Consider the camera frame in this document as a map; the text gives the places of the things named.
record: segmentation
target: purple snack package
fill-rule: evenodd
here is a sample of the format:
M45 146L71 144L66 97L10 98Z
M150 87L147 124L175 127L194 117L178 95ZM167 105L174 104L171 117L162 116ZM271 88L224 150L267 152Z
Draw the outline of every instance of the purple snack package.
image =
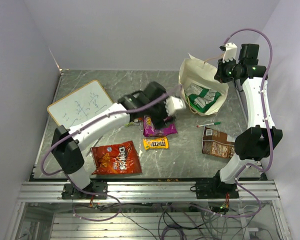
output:
M170 134L177 133L178 132L174 123L171 123L168 127L156 130L149 116L145 116L143 119L143 135L145 137L165 137Z

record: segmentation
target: white tote bag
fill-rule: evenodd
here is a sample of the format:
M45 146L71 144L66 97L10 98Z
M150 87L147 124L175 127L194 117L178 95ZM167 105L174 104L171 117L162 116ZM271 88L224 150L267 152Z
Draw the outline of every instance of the white tote bag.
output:
M201 116L216 114L226 101L229 86L227 83L220 83L214 79L217 72L217 68L215 66L190 54L189 57L190 58L186 58L183 61L179 71L179 84L182 84L183 86L181 95L185 102L189 105L191 112ZM184 89L187 89L191 83L206 89L217 91L221 94L216 102L205 113L198 112L196 109L191 107L189 100L186 99Z

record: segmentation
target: green package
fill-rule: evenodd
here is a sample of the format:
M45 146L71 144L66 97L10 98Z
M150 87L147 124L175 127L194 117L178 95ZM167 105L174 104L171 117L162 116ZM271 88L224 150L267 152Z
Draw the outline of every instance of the green package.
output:
M187 87L184 93L190 106L203 114L208 111L221 96L220 92L198 86L193 82Z

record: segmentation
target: gray marble tabletop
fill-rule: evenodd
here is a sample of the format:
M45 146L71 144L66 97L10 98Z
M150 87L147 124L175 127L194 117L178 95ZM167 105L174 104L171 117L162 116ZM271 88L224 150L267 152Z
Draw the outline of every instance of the gray marble tabletop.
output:
M119 97L143 90L151 81L157 81L167 90L178 84L178 71L127 71L127 70L63 70L60 78L59 88L56 92L55 101L68 95L74 90L91 82L99 80L105 91L113 102ZM203 178L213 177L218 170L223 168L229 159L202 154L202 128L196 125L221 122L213 126L214 129L237 136L247 129L240 101L233 85L229 85L226 102L217 114L211 116L199 116L193 114L189 109L176 115L176 129L178 134L168 136L169 149L145 150L142 139L143 126L129 126L114 129L103 136L98 146L119 144L132 140L142 167L142 174L133 175L102 175L92 178ZM44 153L49 149L57 124L52 118L48 119L46 131L39 149L34 178L64 178L63 173L46 177L42 174L39 164ZM85 158L84 167L87 172L92 173L96 167L92 155L86 157L87 148L83 152ZM45 163L47 172L53 172L60 166L54 156L50 154ZM260 176L254 169L248 169L245 177Z

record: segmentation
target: green and white bag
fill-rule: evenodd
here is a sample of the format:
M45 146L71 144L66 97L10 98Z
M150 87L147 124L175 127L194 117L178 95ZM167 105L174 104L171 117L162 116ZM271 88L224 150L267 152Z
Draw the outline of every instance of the green and white bag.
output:
M179 71L182 97L201 116L216 114L226 101L229 86L214 79L217 68L189 54Z

